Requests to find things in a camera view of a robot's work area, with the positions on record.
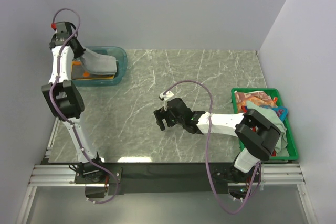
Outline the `orange and grey towel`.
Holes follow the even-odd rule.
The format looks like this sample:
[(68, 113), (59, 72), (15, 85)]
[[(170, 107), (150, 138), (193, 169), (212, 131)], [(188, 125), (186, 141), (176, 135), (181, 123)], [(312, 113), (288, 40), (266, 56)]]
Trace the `orange and grey towel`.
[(71, 66), (71, 78), (72, 80), (109, 80), (114, 79), (115, 74), (93, 74), (88, 70), (85, 70), (79, 61), (72, 62)]

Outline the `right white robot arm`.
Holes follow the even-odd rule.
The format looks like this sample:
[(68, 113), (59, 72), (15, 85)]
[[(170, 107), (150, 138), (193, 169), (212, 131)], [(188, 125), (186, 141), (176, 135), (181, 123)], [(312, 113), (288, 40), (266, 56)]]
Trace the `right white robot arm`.
[(245, 148), (230, 168), (215, 176), (231, 183), (243, 182), (258, 162), (268, 161), (281, 135), (278, 126), (252, 108), (240, 114), (211, 114), (192, 111), (181, 98), (174, 98), (153, 113), (162, 131), (180, 125), (191, 134), (215, 133), (237, 137)]

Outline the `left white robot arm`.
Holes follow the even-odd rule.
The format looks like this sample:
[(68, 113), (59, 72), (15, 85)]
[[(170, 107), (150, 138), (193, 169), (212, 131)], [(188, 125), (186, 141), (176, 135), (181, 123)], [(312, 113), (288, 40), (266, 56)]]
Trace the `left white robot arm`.
[(42, 94), (53, 114), (68, 130), (77, 153), (78, 165), (70, 165), (77, 177), (85, 182), (100, 183), (106, 176), (98, 151), (85, 131), (81, 114), (85, 105), (71, 79), (72, 62), (86, 51), (77, 40), (78, 29), (71, 22), (52, 22), (54, 35), (49, 43), (52, 72)]

